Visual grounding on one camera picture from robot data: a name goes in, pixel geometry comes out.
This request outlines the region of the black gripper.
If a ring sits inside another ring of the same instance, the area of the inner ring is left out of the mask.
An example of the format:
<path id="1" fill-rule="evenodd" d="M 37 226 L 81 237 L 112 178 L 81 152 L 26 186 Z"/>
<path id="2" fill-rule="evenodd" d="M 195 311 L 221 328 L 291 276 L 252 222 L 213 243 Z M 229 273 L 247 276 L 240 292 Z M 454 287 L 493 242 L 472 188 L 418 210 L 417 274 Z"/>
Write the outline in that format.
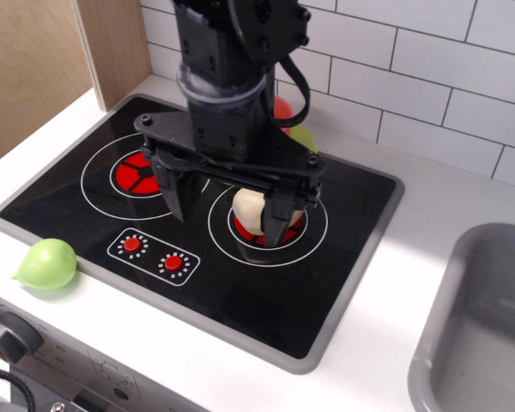
<path id="1" fill-rule="evenodd" d="M 243 161 L 265 126 L 270 124 L 287 133 L 308 113 L 303 108 L 290 119 L 277 122 L 273 116 L 275 99 L 266 80 L 247 90 L 189 92 L 187 100 L 185 112 L 148 112 L 134 121 L 167 207 L 181 222 L 190 219 L 204 180 L 214 179 L 203 174 L 209 155 Z M 321 189 L 322 180 L 316 197 L 298 196 L 289 188 L 274 188 L 264 195 L 261 224 L 266 248 L 281 244 L 305 206 L 318 202 Z"/>

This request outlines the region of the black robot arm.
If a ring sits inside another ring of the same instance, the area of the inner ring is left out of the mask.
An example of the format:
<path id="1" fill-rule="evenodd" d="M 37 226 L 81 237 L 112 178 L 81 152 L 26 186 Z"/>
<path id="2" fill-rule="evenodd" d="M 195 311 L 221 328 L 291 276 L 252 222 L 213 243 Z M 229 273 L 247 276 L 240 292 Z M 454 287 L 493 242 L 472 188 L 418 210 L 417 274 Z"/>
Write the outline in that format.
<path id="1" fill-rule="evenodd" d="M 286 134 L 308 111 L 274 115 L 273 81 L 281 66 L 309 100 L 292 52 L 308 44 L 310 11 L 296 1 L 177 1 L 184 112 L 135 119 L 167 207 L 180 221 L 207 179 L 264 194 L 264 243 L 279 245 L 293 214 L 318 202 L 324 160 Z"/>

